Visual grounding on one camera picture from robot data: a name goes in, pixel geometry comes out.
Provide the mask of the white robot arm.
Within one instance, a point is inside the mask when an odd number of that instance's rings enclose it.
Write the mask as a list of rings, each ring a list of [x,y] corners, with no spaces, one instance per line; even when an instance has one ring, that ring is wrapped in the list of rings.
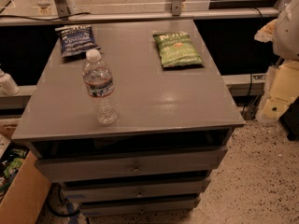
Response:
[[[274,122],[299,97],[299,0],[291,0],[254,39],[272,42],[273,52],[284,60],[278,68],[268,69],[256,116],[260,122]]]

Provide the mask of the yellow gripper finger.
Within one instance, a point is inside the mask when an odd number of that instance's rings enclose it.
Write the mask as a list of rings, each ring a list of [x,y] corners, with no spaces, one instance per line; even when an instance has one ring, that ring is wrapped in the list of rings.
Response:
[[[268,119],[279,119],[298,97],[299,62],[286,62],[276,70],[262,115]]]
[[[277,19],[273,19],[270,22],[268,22],[260,30],[257,31],[257,33],[254,36],[254,39],[264,43],[272,42],[276,23]]]

